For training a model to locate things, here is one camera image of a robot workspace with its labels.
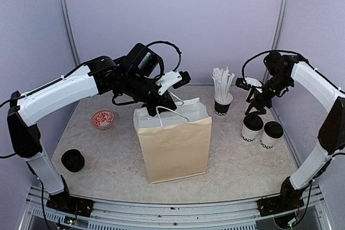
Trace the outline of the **white paper cup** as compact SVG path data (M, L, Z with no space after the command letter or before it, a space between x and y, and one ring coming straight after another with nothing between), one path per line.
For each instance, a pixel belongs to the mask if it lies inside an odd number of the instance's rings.
M241 130L241 138L245 142L252 142L256 138L259 132L260 131L249 130L243 124L242 130Z
M271 138L264 131L260 140L260 145L262 148L268 150L271 149L280 138Z

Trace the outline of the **brown paper bag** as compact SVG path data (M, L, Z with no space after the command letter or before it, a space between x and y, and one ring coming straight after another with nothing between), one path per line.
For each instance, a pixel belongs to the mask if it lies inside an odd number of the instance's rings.
M206 173L212 118L199 98L176 102L149 116L146 108L134 111L133 124L151 184Z

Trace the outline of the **black cup lid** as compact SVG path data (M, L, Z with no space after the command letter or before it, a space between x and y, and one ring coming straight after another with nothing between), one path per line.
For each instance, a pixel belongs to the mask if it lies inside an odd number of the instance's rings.
M243 124L246 128L253 131L260 131L264 127L264 122L258 115L245 116L243 119Z
M284 134L281 124L276 121L265 123L264 132L271 138L281 138Z

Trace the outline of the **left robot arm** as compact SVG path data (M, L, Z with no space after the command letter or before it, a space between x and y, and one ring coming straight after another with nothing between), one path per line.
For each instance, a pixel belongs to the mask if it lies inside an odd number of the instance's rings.
M162 58L141 43L120 58L101 56L84 62L30 92L12 93L7 101L10 105L7 123L13 150L54 196L54 202L62 210L70 211L75 198L67 193L62 176L40 143L38 121L69 104L109 91L114 98L126 94L134 102L144 103L149 115L155 116L159 107L176 109L168 89L180 81L182 76L176 69L166 73Z

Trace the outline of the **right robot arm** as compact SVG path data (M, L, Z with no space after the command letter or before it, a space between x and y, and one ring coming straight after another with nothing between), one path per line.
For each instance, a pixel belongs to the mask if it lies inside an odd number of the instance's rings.
M277 208L286 211L344 149L344 90L333 84L298 52L268 50L249 60L262 55L271 77L262 83L243 74L236 81L238 87L250 92L245 114L264 115L271 108L274 97L282 97L289 88L298 85L310 95L302 99L309 103L302 104L302 114L297 117L298 125L312 123L314 119L320 122L315 147L298 169L284 180L276 198Z

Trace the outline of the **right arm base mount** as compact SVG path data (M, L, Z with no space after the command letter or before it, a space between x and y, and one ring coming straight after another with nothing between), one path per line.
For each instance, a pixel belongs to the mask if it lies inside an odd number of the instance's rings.
M290 194L260 198L257 201L261 217L278 214L304 206L301 191L293 191Z

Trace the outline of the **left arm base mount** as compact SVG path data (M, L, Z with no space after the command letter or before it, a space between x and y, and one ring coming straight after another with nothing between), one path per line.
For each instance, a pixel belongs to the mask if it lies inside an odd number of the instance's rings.
M67 192L49 195L46 204L48 208L88 218L91 216L93 205L93 200L71 196Z

